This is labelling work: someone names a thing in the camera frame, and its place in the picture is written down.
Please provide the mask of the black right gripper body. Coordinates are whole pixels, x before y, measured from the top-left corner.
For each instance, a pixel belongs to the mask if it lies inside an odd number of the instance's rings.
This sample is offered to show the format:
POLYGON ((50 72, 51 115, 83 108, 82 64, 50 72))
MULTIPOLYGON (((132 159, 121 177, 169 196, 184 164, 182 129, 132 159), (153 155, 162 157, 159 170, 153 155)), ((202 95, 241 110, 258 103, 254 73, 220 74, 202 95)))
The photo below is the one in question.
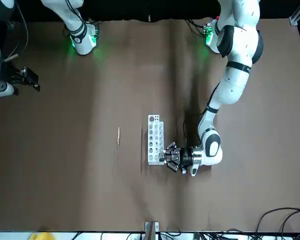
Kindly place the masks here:
POLYGON ((11 85, 23 85, 24 70, 18 69, 13 65, 6 65, 4 81, 10 83, 11 85))

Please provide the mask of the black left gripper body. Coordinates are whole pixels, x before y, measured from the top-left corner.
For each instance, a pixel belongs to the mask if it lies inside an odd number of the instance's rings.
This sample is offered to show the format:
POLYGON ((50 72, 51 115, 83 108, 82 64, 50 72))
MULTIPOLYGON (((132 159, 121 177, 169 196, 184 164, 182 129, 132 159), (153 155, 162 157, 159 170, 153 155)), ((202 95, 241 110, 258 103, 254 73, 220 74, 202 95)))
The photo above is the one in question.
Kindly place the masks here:
POLYGON ((188 167, 193 164, 192 149, 190 147, 180 149, 179 164, 181 165, 181 167, 188 167))

